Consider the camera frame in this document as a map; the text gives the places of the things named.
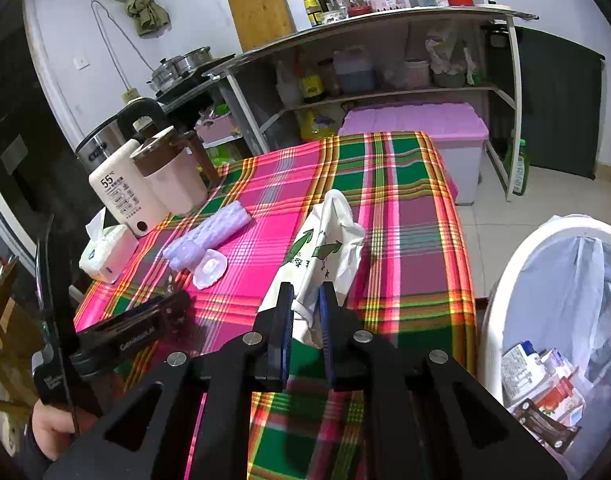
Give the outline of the person's left hand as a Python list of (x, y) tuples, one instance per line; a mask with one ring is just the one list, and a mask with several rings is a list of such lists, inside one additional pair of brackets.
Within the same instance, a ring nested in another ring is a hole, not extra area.
[(43, 455), (49, 460), (57, 460), (70, 447), (76, 432), (83, 434), (97, 421), (95, 415), (81, 408), (71, 413), (37, 400), (31, 416), (32, 434)]

